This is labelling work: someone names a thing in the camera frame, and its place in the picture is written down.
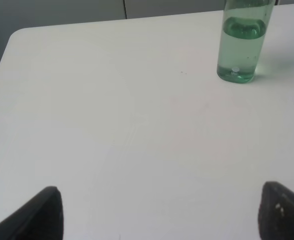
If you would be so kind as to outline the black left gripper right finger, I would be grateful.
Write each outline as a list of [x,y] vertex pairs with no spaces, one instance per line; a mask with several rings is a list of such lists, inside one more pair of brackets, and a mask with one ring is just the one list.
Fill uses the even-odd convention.
[[258,227],[262,240],[294,240],[294,192],[279,182],[265,182]]

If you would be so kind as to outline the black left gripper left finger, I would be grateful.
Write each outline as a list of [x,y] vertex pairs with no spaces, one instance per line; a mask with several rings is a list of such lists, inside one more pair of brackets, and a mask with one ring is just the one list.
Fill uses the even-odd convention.
[[63,239],[63,204],[57,187],[45,187],[0,222],[0,240],[22,239]]

